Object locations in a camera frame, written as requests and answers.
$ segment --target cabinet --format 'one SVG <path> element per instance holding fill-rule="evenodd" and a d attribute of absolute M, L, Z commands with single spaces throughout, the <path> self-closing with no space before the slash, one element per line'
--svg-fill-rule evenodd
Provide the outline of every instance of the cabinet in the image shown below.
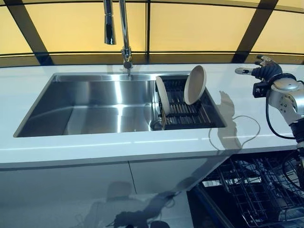
<path fill-rule="evenodd" d="M 22 205 L 135 194 L 129 164 L 0 172 L 0 204 Z"/>
<path fill-rule="evenodd" d="M 137 194 L 188 190 L 228 156 L 133 161 L 130 167 Z"/>

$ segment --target stainless steel sink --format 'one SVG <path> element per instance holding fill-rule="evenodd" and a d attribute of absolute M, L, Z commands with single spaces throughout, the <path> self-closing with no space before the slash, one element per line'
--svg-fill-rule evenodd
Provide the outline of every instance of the stainless steel sink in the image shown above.
<path fill-rule="evenodd" d="M 151 131 L 159 120 L 155 77 L 186 74 L 55 74 L 15 137 Z"/>

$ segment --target white countertop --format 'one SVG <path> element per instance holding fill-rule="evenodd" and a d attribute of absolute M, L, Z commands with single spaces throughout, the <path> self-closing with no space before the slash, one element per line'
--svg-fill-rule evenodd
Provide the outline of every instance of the white countertop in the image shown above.
<path fill-rule="evenodd" d="M 135 65 L 133 72 L 191 71 L 196 64 Z M 122 72 L 121 65 L 95 66 L 30 66 L 0 68 L 0 167 L 12 167 L 17 162 L 50 162 L 56 164 L 84 162 L 120 162 L 189 156 L 215 156 L 236 152 L 265 152 L 294 149 L 294 140 L 276 137 L 265 118 L 265 99 L 255 99 L 252 87 L 259 80 L 234 73 L 237 67 L 253 64 L 202 64 L 207 72 L 207 89 L 214 102 L 221 104 L 220 91 L 234 104 L 222 103 L 220 112 L 227 128 L 190 129 L 135 133 L 104 133 L 14 138 L 21 121 L 37 99 L 53 73 L 63 72 Z M 304 79 L 303 65 L 281 65 L 283 72 Z M 274 108 L 270 119 L 280 133 L 292 136 L 289 126 Z M 254 118 L 260 125 L 246 115 Z"/>

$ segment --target dish drying rack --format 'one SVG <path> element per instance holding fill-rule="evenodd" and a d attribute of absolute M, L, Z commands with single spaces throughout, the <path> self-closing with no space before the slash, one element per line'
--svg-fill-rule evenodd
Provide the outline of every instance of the dish drying rack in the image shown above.
<path fill-rule="evenodd" d="M 285 170 L 299 186 L 296 160 L 285 162 Z M 246 159 L 232 156 L 203 180 L 205 186 L 210 182 L 220 183 L 233 196 L 250 228 L 283 225 L 284 222 L 304 224 L 304 192 L 283 174 L 282 156 Z M 302 226 L 289 224 L 288 227 Z"/>
<path fill-rule="evenodd" d="M 207 89 L 196 103 L 187 105 L 184 100 L 186 79 L 164 79 L 163 82 L 171 110 L 166 116 L 158 94 L 164 130 L 224 127 Z"/>

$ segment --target plate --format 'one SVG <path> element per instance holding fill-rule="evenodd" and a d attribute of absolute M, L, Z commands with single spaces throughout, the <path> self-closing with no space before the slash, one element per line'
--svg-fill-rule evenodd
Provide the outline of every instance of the plate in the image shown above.
<path fill-rule="evenodd" d="M 156 77 L 156 85 L 158 88 L 158 93 L 161 97 L 162 108 L 163 108 L 165 114 L 168 115 L 168 114 L 170 114 L 170 103 L 169 103 L 167 91 L 165 88 L 165 84 L 163 83 L 162 78 L 159 76 Z"/>
<path fill-rule="evenodd" d="M 198 65 L 194 67 L 187 78 L 184 89 L 184 100 L 186 104 L 192 105 L 203 95 L 206 88 L 206 71 Z"/>

